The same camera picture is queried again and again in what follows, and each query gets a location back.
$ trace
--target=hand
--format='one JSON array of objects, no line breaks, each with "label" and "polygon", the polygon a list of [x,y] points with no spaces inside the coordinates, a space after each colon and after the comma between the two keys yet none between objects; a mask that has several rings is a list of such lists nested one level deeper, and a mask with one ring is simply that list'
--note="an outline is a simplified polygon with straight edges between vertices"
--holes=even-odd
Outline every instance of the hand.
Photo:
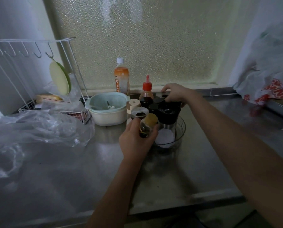
[{"label": "hand", "polygon": [[158,134],[158,125],[156,125],[149,137],[141,138],[139,136],[139,124],[140,119],[132,120],[119,137],[119,145],[124,155],[124,161],[133,165],[142,164]]},{"label": "hand", "polygon": [[176,84],[176,83],[166,84],[162,88],[162,92],[166,91],[167,89],[170,89],[171,92],[170,92],[169,96],[166,97],[165,101],[166,102],[181,101],[181,102],[183,102],[181,107],[183,107],[187,103],[186,98],[193,91],[189,88],[183,87],[182,85],[179,85],[179,84]]}]

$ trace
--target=frosted glass window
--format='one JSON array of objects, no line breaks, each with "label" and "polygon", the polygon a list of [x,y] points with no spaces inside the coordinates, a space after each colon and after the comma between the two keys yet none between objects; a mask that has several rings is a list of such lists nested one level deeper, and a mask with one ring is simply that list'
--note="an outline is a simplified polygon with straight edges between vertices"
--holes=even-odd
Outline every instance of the frosted glass window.
[{"label": "frosted glass window", "polygon": [[212,83],[238,0],[51,0],[88,89],[115,88],[117,57],[131,87]]}]

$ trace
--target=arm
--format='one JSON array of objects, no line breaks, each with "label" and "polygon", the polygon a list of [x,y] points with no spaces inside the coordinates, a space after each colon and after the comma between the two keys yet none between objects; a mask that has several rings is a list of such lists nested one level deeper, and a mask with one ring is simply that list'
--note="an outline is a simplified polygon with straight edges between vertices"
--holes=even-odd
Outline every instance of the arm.
[{"label": "arm", "polygon": [[148,138],[139,136],[139,119],[132,120],[119,138],[124,159],[105,195],[88,220],[86,227],[123,227],[135,178],[158,134],[155,127]]},{"label": "arm", "polygon": [[178,84],[167,84],[162,91],[167,89],[166,101],[189,105],[243,195],[274,227],[283,227],[283,159],[196,91]]}]

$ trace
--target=plastic bottle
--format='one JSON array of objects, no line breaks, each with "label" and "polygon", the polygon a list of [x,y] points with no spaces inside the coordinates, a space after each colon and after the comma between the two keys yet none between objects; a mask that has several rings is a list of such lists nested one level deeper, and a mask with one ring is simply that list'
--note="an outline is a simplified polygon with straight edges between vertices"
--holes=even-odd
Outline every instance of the plastic bottle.
[{"label": "plastic bottle", "polygon": [[124,66],[124,58],[118,57],[116,59],[117,66],[114,70],[116,91],[130,95],[130,83],[129,83],[129,70]]},{"label": "plastic bottle", "polygon": [[142,99],[143,97],[151,97],[154,99],[153,93],[152,93],[152,83],[149,80],[149,75],[146,76],[146,82],[142,85],[142,92],[139,96],[139,99]]},{"label": "plastic bottle", "polygon": [[139,125],[139,136],[146,138],[151,134],[154,126],[157,124],[158,119],[155,114],[149,113],[144,119],[141,120]]}]

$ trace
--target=stainless steel countertop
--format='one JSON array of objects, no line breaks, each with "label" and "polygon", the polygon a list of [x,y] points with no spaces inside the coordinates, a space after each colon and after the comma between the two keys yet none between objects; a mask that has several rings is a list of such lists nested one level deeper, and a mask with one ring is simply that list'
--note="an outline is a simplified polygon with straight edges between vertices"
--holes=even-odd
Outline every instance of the stainless steel countertop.
[{"label": "stainless steel countertop", "polygon": [[[238,96],[206,99],[283,157],[283,119]],[[181,148],[147,157],[135,183],[130,214],[242,195],[189,108],[184,107],[180,115],[187,127]],[[118,138],[124,129],[125,124],[96,126],[95,136],[84,149],[29,145],[20,172],[0,179],[1,227],[85,222],[123,158]]]}]

